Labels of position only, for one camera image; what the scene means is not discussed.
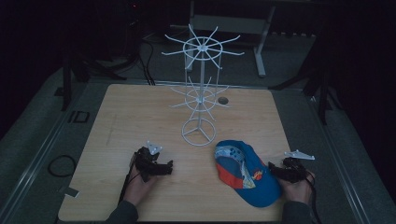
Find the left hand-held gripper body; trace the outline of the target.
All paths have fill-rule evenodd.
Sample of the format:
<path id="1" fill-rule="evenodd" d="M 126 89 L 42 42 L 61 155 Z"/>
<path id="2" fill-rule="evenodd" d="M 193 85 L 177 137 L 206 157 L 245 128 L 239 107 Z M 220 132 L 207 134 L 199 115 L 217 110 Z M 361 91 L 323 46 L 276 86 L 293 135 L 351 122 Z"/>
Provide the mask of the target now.
<path id="1" fill-rule="evenodd" d="M 157 163 L 162 149 L 162 147 L 147 141 L 147 145 L 138 149 L 134 154 L 132 166 L 136 168 L 138 175 L 142 177 L 145 183 L 149 181 L 151 176 L 163 174 L 162 166 Z"/>

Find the blue and orange cap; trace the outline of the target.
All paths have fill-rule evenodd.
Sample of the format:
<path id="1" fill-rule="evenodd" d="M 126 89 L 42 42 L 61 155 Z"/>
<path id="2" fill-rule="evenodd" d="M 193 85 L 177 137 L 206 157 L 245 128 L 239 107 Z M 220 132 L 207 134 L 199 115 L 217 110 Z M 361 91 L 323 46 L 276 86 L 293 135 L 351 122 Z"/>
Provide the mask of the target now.
<path id="1" fill-rule="evenodd" d="M 263 208 L 280 198 L 278 181 L 251 145 L 237 140 L 220 141 L 214 157 L 219 179 L 248 204 Z"/>

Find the grey metal desk frame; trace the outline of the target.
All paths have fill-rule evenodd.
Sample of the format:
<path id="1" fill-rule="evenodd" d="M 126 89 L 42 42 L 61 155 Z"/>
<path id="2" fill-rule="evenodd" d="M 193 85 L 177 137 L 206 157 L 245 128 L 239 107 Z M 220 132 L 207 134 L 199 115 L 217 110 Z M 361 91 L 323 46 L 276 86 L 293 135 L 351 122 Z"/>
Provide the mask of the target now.
<path id="1" fill-rule="evenodd" d="M 259 35 L 261 37 L 260 42 L 253 48 L 253 53 L 258 76 L 265 77 L 266 71 L 262 58 L 262 50 L 266 38 L 269 35 L 269 29 L 276 7 L 269 7 L 268 12 L 265 14 L 265 19 L 223 17 L 199 14 L 195 9 L 197 1 L 198 0 L 190 1 L 190 26 L 194 30 L 209 31 L 213 30 L 218 25 L 221 32 Z"/>

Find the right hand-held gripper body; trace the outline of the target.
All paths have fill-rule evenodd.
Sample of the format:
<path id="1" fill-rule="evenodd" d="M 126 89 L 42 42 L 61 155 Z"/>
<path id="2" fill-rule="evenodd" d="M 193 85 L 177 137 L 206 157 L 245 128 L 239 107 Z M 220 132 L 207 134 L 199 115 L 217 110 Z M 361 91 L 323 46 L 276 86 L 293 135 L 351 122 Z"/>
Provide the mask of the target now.
<path id="1" fill-rule="evenodd" d="M 305 154 L 298 149 L 292 152 L 285 152 L 284 155 L 285 159 L 282 161 L 284 168 L 282 170 L 281 179 L 289 181 L 290 183 L 305 180 L 307 171 L 301 164 L 301 160 L 313 161 L 315 157 Z"/>

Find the small grey tag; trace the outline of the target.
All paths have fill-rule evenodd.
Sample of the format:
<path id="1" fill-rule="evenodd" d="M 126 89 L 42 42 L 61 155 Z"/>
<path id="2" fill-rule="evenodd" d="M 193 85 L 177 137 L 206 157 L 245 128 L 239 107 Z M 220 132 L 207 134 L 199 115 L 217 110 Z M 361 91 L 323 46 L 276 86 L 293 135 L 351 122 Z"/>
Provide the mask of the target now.
<path id="1" fill-rule="evenodd" d="M 60 193 L 62 193 L 63 195 L 72 197 L 72 198 L 77 198 L 77 196 L 79 195 L 79 191 L 76 189 L 72 189 L 70 187 L 60 187 L 58 189 L 58 191 Z"/>

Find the metal floor rail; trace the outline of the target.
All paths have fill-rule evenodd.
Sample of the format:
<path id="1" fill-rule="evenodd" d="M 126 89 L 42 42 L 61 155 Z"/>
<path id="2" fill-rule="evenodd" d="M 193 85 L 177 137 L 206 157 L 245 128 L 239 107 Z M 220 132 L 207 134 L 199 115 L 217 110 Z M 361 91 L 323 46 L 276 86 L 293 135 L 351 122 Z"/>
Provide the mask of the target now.
<path id="1" fill-rule="evenodd" d="M 308 96 L 306 100 L 310 106 L 310 110 L 319 123 L 322 134 L 326 139 L 326 144 L 330 150 L 332 164 L 334 166 L 335 172 L 338 175 L 342 189 L 346 195 L 346 199 L 357 221 L 357 224 L 370 224 L 370 220 L 368 219 L 367 213 L 361 203 L 361 198 L 356 191 L 347 168 L 341 160 L 341 156 L 337 150 L 336 144 L 332 139 L 332 134 L 328 126 L 329 122 L 323 123 L 321 118 L 318 116 L 319 100 L 315 96 Z"/>
<path id="2" fill-rule="evenodd" d="M 55 96 L 58 85 L 43 87 L 0 140 L 0 220 L 16 210 L 37 174 L 38 165 L 50 151 L 85 84 L 72 88 L 72 101 L 62 111 L 63 97 Z"/>

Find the person's right hand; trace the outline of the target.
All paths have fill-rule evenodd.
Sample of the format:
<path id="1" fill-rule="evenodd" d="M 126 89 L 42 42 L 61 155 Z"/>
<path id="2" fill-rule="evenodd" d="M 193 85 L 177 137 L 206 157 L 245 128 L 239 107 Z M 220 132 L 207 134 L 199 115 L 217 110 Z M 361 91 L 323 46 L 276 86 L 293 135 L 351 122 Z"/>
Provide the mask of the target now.
<path id="1" fill-rule="evenodd" d="M 283 179 L 278 179 L 278 182 L 283 189 L 283 193 L 287 201 L 309 204 L 312 195 L 311 185 L 314 180 L 315 175 L 309 173 L 306 180 L 296 183 L 291 183 Z"/>

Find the person's left hand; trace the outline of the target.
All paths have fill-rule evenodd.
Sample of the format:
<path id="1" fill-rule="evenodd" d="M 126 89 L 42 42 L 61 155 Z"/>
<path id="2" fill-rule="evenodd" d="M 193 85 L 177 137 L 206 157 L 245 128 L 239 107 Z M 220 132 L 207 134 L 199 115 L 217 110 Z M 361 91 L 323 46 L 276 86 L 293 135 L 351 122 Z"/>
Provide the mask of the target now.
<path id="1" fill-rule="evenodd" d="M 148 182 L 145 182 L 135 166 L 133 166 L 133 169 L 130 172 L 128 185 L 123 195 L 123 200 L 133 204 L 134 206 L 138 206 L 150 193 L 157 180 L 157 176 L 152 176 Z"/>

